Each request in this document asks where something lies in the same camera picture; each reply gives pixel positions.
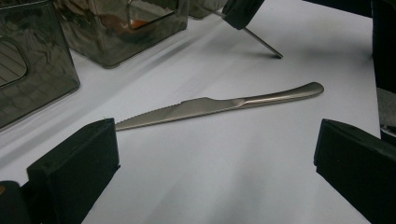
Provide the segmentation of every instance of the metal knife handle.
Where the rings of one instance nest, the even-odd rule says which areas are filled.
[[[273,105],[280,104],[290,101],[303,100],[323,93],[324,88],[317,82],[311,82],[302,87],[291,89],[288,91],[280,91],[276,93],[252,96],[247,98],[241,98],[244,103],[237,107],[237,109],[251,108],[262,105]]]

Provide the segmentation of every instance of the serrated knife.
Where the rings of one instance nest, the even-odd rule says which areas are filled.
[[[230,100],[214,100],[210,98],[198,98],[183,101],[178,105],[170,105],[161,109],[153,110],[145,114],[123,120],[116,124],[116,131],[140,128],[154,124],[160,124],[179,119],[190,119],[204,115],[215,114],[236,109],[246,109],[262,105],[273,105],[296,100],[303,100],[323,93],[324,88],[317,82],[311,82],[304,86],[276,93],[237,98]]]

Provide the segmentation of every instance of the white surface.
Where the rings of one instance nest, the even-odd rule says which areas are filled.
[[[316,98],[118,133],[121,168],[84,223],[368,223],[313,157],[322,119],[379,136],[371,20],[267,0],[248,28],[285,57],[216,16],[116,69],[73,53],[80,89],[1,132],[0,179],[24,184],[28,165],[99,119],[316,81]]]

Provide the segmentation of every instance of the transparent plastic bin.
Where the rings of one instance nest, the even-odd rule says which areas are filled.
[[[189,0],[55,0],[70,49],[105,68],[187,28]]]
[[[205,10],[202,7],[212,11],[217,11],[224,7],[227,1],[228,0],[190,0],[189,15],[196,20],[201,20],[210,14],[208,10]]]
[[[0,1],[0,128],[78,86],[52,1]]]

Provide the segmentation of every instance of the knife blade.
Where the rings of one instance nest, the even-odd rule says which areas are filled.
[[[204,115],[215,114],[236,109],[246,109],[262,105],[273,105],[290,101],[303,100],[323,93],[324,88],[317,82],[311,82],[288,91],[236,98],[229,100],[214,100],[198,98],[183,101],[178,105],[170,105],[141,114],[116,124],[116,131],[145,127],[154,124],[171,122],[180,119],[190,119]]]

